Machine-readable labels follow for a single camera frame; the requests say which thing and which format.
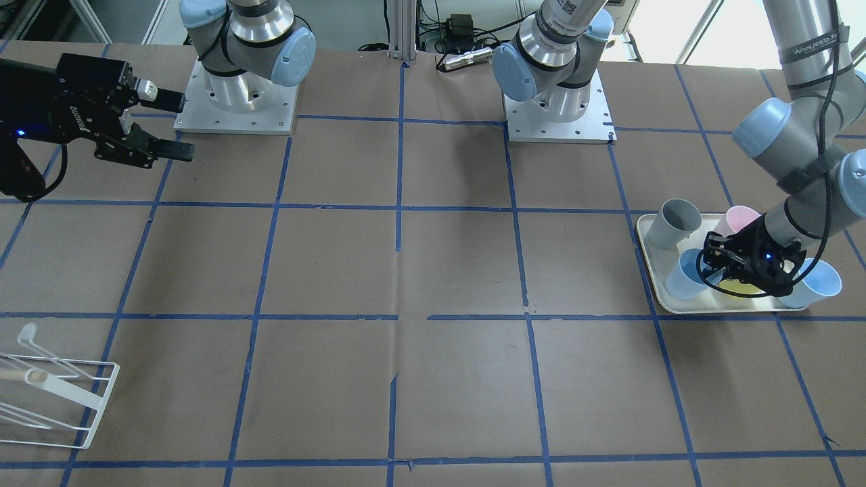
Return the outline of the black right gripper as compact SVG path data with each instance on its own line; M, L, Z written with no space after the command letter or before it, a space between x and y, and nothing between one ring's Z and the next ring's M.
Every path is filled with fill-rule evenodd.
M19 142L65 147L77 139L95 142L98 158L150 168L155 160L191 162L195 145L157 139L128 114L136 105L182 113L185 93L161 89L133 74L128 62L63 53L55 68L2 61L1 186L22 202L47 196L47 185Z

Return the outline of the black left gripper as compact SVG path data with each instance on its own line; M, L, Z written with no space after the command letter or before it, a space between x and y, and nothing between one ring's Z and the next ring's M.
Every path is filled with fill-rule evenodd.
M733 235L709 231L703 241L703 277L720 275L750 284L775 297L789 296L806 252L795 241L777 243L764 220L754 220Z

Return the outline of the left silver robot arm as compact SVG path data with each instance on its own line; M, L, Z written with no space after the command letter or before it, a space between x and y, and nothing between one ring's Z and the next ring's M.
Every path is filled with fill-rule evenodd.
M702 281L719 274L783 297L813 274L832 235L864 219L864 151L835 143L864 114L864 74L853 66L835 1L764 6L791 99L767 99L732 137L787 198L730 237L706 234L692 267ZM542 3L494 49L504 95L526 102L587 85L598 63L591 41L610 31L598 25L602 15L601 1Z

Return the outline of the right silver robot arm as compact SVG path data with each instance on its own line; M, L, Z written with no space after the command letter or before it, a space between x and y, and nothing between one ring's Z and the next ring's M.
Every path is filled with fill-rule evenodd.
M256 75L295 87L312 68L316 40L287 1L183 1L183 25L209 75ZM63 53L55 68L2 61L2 192L34 202L62 182L68 143L95 142L95 157L151 168L158 158L189 162L193 145L150 135L128 110L181 113L183 93L134 74L124 60Z

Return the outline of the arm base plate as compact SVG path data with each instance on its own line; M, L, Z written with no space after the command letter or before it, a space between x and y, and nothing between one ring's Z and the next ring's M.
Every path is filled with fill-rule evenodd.
M554 86L531 101L506 95L502 101L511 142L610 144L618 139L598 71L578 89Z
M298 87L275 85L254 73L220 77L195 62L186 102L174 129L214 135L291 135Z

